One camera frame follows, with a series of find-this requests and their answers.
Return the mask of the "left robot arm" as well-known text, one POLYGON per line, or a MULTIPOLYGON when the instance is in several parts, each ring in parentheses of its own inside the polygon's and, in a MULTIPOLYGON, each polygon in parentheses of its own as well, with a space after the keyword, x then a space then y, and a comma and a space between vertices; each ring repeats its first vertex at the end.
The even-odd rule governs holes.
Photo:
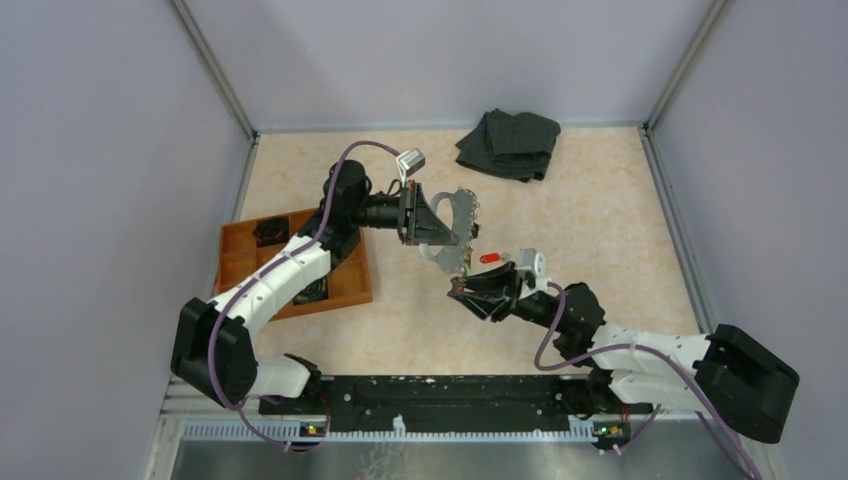
POLYGON ((211 300, 189 300, 181 309, 170 369, 224 408, 250 396, 277 396, 297 413, 319 404, 316 367, 285 354, 259 359, 254 339, 294 297, 338 267, 359 244, 363 227, 397 231, 402 244, 457 246, 453 232, 427 203, 411 174, 425 164, 417 149, 396 164, 401 189, 373 194, 364 166, 343 159, 323 186, 319 208, 285 248, 231 289, 211 300))

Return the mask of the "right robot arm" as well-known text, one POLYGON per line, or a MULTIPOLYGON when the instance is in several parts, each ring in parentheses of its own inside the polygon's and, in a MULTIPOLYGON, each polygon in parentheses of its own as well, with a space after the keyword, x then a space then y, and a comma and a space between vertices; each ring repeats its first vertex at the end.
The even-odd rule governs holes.
POLYGON ((560 287, 513 262, 452 278, 448 296, 481 320, 515 316, 545 328, 537 352, 553 347, 557 369, 589 368, 586 397, 600 412, 661 405, 707 413, 760 443, 782 439, 800 376, 737 326, 695 335, 624 327, 606 320, 586 283, 560 287))

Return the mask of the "folded dark grey cloth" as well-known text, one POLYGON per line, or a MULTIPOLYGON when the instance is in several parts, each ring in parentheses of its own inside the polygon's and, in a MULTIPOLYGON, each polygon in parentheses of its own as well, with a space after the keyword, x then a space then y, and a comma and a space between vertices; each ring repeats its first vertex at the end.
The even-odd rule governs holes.
POLYGON ((502 179, 542 181, 561 132, 560 124, 547 117, 494 109, 456 143, 456 163, 502 179))

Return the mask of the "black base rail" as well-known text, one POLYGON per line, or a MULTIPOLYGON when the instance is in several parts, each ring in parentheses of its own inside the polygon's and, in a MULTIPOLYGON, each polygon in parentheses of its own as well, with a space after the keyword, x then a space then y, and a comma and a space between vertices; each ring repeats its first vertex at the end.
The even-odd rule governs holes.
POLYGON ((401 419, 410 433, 565 432, 596 415, 649 414, 625 404, 599 375, 323 377, 298 398, 262 399, 263 416, 316 416, 333 433, 387 432, 401 419))

